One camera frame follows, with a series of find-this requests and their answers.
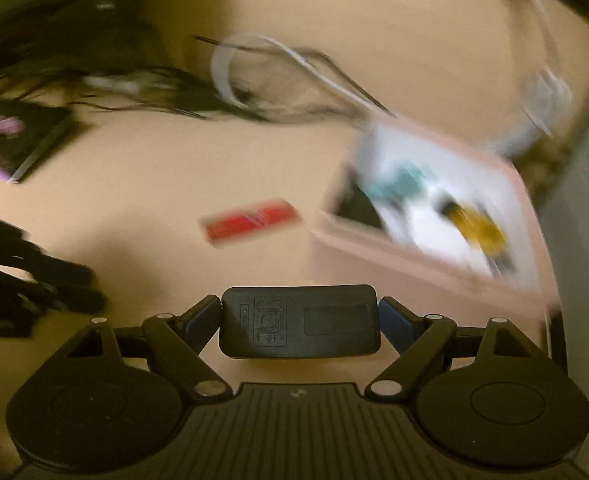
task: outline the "white cable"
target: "white cable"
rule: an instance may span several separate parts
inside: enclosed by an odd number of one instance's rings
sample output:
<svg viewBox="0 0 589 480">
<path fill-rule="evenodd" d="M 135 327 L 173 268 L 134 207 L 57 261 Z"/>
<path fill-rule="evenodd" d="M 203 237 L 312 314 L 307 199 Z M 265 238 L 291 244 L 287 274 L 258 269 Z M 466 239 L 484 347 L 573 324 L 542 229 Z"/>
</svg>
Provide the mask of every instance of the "white cable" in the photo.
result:
<svg viewBox="0 0 589 480">
<path fill-rule="evenodd" d="M 505 158 L 514 158 L 526 152 L 530 146 L 542 135 L 542 132 L 551 136 L 551 129 L 554 123 L 559 120 L 571 103 L 572 93 L 559 72 L 559 53 L 554 37 L 551 32 L 548 14 L 545 10 L 542 0 L 530 0 L 539 27 L 543 35 L 543 41 L 546 49 L 546 66 L 536 76 L 536 80 L 529 86 L 526 95 L 523 97 L 523 108 L 529 118 L 527 124 L 518 126 L 513 131 L 504 134 L 498 140 L 486 143 L 483 148 L 486 151 L 496 153 Z M 210 61 L 210 73 L 214 87 L 218 90 L 221 98 L 242 110 L 252 110 L 252 108 L 241 102 L 234 94 L 232 83 L 230 81 L 230 64 L 239 46 L 249 40 L 260 40 L 276 46 L 281 51 L 291 57 L 307 72 L 323 82 L 328 88 L 343 95 L 343 97 L 353 101 L 368 111 L 380 114 L 381 110 L 374 104 L 366 101 L 362 97 L 343 88 L 331 79 L 324 76 L 314 65 L 308 62 L 301 54 L 287 45 L 273 38 L 261 34 L 252 34 L 250 32 L 240 32 L 225 38 L 221 44 L 215 47 Z"/>
<path fill-rule="evenodd" d="M 241 108 L 242 110 L 251 110 L 251 107 L 246 105 L 245 103 L 241 102 L 238 97 L 234 94 L 234 90 L 232 89 L 232 85 L 230 83 L 230 63 L 232 62 L 232 58 L 238 51 L 238 46 L 242 46 L 244 41 L 247 40 L 260 40 L 265 41 L 273 46 L 276 46 L 288 56 L 290 56 L 296 63 L 298 63 L 302 68 L 306 71 L 311 73 L 329 88 L 334 90 L 335 92 L 343 95 L 343 97 L 353 101 L 354 103 L 366 108 L 371 112 L 375 112 L 377 114 L 382 113 L 379 108 L 377 108 L 374 104 L 366 101 L 365 99 L 361 98 L 357 94 L 354 94 L 350 90 L 343 88 L 341 85 L 332 81 L 332 79 L 327 78 L 314 65 L 308 62 L 301 54 L 296 52 L 294 49 L 288 47 L 287 45 L 281 43 L 280 41 L 274 40 L 273 38 L 268 38 L 267 36 L 263 36 L 261 34 L 252 34 L 250 32 L 239 32 L 238 34 L 233 34 L 225 38 L 221 44 L 217 45 L 212 53 L 212 60 L 210 61 L 210 73 L 212 75 L 212 83 L 214 87 L 219 91 L 221 98 L 233 105 L 237 108 Z"/>
<path fill-rule="evenodd" d="M 554 124 L 567 113 L 572 100 L 570 88 L 557 75 L 560 71 L 559 52 L 543 1 L 530 1 L 543 35 L 546 66 L 536 75 L 536 80 L 530 84 L 523 96 L 523 110 L 530 123 L 517 127 L 516 130 L 487 143 L 484 147 L 486 151 L 505 158 L 515 158 L 524 154 L 542 133 L 551 136 Z"/>
</svg>

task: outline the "round black pad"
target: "round black pad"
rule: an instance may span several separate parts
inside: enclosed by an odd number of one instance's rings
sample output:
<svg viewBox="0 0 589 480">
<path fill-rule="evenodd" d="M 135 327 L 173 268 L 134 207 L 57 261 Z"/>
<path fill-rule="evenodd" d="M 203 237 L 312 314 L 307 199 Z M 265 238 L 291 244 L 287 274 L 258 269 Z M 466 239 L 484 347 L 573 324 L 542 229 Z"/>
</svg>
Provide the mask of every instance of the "round black pad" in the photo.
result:
<svg viewBox="0 0 589 480">
<path fill-rule="evenodd" d="M 76 356 L 83 347 L 75 344 L 87 340 L 81 333 L 10 401 L 8 431 L 28 462 L 103 472 L 142 460 L 172 436 L 182 412 L 177 391 L 164 378 L 125 365 L 111 331 L 103 332 L 105 355 Z"/>
<path fill-rule="evenodd" d="M 426 384 L 416 413 L 444 449 L 497 467 L 557 462 L 589 430 L 584 394 L 554 363 L 539 357 L 477 357 Z"/>
</svg>

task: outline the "black cable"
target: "black cable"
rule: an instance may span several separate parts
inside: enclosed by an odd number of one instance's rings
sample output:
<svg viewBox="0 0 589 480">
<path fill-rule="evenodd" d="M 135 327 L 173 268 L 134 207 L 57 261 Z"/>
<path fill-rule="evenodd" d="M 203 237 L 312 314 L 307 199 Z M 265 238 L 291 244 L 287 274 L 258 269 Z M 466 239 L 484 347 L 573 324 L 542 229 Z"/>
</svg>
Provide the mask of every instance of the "black cable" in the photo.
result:
<svg viewBox="0 0 589 480">
<path fill-rule="evenodd" d="M 147 110 L 149 112 L 165 112 L 169 114 L 176 114 L 176 115 L 185 115 L 194 119 L 201 119 L 201 120 L 210 120 L 209 117 L 206 117 L 201 114 L 197 114 L 196 112 L 188 112 L 185 110 L 181 110 L 180 108 L 173 108 L 173 107 L 162 107 L 153 104 L 140 104 L 140 105 L 133 105 L 133 106 L 120 106 L 120 107 L 112 107 L 112 106 L 103 106 L 97 103 L 91 103 L 89 101 L 71 101 L 68 103 L 70 105 L 82 105 L 82 106 L 89 106 L 92 108 L 98 108 L 99 110 L 103 110 L 106 112 L 133 112 L 133 111 L 142 111 Z"/>
<path fill-rule="evenodd" d="M 193 36 L 196 41 L 201 41 L 203 43 L 209 43 L 212 45 L 221 45 L 227 46 L 229 48 L 236 48 L 238 50 L 244 50 L 246 52 L 273 52 L 275 54 L 280 53 L 281 51 L 274 47 L 258 47 L 258 46 L 242 46 L 242 45 L 234 45 L 234 44 L 225 44 L 218 40 L 213 40 L 212 38 L 206 38 L 205 36 Z M 304 57 L 311 57 L 311 58 L 318 58 L 327 63 L 327 65 L 334 70 L 334 72 L 343 78 L 347 83 L 352 86 L 352 88 L 356 89 L 361 95 L 363 95 L 368 101 L 370 101 L 373 105 L 377 108 L 383 110 L 388 115 L 393 115 L 388 108 L 386 108 L 379 100 L 375 99 L 372 94 L 367 92 L 362 86 L 360 86 L 354 79 L 352 79 L 341 67 L 327 54 L 317 50 L 315 48 L 295 48 L 293 49 L 297 53 L 301 54 Z"/>
<path fill-rule="evenodd" d="M 23 92 L 23 94 L 18 95 L 17 97 L 13 98 L 13 100 L 14 101 L 21 101 L 23 99 L 26 99 L 26 98 L 30 97 L 37 90 L 40 90 L 41 88 L 45 88 L 49 84 L 54 83 L 60 77 L 61 76 L 59 74 L 57 74 L 55 76 L 51 76 L 51 77 L 46 77 L 46 78 L 42 79 L 39 83 L 34 85 L 31 89 L 26 90 L 25 92 Z"/>
</svg>

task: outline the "pink box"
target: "pink box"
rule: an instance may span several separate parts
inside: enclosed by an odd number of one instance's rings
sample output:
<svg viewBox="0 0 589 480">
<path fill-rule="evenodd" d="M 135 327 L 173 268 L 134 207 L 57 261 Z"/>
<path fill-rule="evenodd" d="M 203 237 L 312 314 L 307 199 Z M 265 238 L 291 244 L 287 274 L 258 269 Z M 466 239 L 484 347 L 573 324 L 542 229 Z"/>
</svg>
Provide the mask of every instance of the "pink box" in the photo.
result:
<svg viewBox="0 0 589 480">
<path fill-rule="evenodd" d="M 393 296 L 417 314 L 443 314 L 463 326 L 485 326 L 491 317 L 505 317 L 538 345 L 546 346 L 546 321 L 559 306 L 559 294 L 543 234 L 518 172 L 495 155 L 405 119 L 379 121 L 376 127 L 383 127 L 386 136 L 396 135 L 390 131 L 399 129 L 407 142 L 395 140 L 404 146 L 420 139 L 421 149 L 429 152 L 433 145 L 439 156 L 455 156 L 457 164 L 463 161 L 465 171 L 474 167 L 492 172 L 493 178 L 504 177 L 511 188 L 506 194 L 512 200 L 505 206 L 510 209 L 512 223 L 521 227 L 518 236 L 514 235 L 519 238 L 516 245 L 528 253 L 524 266 L 532 268 L 526 269 L 526 274 L 537 274 L 536 284 L 520 286 L 503 276 L 483 276 L 426 255 L 414 246 L 396 244 L 375 228 L 328 211 L 321 213 L 311 232 L 311 278 L 318 283 L 369 283 L 379 297 Z M 404 157 L 412 161 L 411 153 L 404 152 Z M 344 184 L 343 178 L 339 180 L 330 192 L 330 202 L 335 202 Z"/>
</svg>

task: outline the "beige floor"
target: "beige floor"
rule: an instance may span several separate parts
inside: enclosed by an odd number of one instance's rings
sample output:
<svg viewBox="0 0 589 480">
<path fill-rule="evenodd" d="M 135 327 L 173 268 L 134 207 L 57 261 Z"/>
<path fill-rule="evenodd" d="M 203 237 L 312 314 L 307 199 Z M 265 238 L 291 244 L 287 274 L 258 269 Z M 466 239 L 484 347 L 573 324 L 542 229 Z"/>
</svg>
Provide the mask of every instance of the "beige floor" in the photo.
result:
<svg viewBox="0 0 589 480">
<path fill-rule="evenodd" d="M 545 0 L 575 92 L 572 130 L 589 100 L 589 19 Z M 148 14 L 181 66 L 203 73 L 208 52 L 189 34 L 254 30 L 334 57 L 394 110 L 450 134 L 482 139 L 521 117 L 517 88 L 540 56 L 525 0 L 150 0 Z M 305 283 L 307 231 L 355 131 L 326 123 L 204 123 L 151 112 L 84 112 L 92 125 L 25 184 L 0 182 L 0 218 L 60 258 L 92 266 L 111 300 L 108 317 L 137 324 L 183 312 L 233 285 Z M 198 221 L 283 197 L 303 224 L 208 245 Z M 52 314 L 31 340 L 0 340 L 0 472 L 18 465 L 4 428 L 11 394 L 87 321 Z M 394 354 L 278 366 L 233 362 L 211 344 L 206 360 L 239 380 L 356 380 Z"/>
</svg>

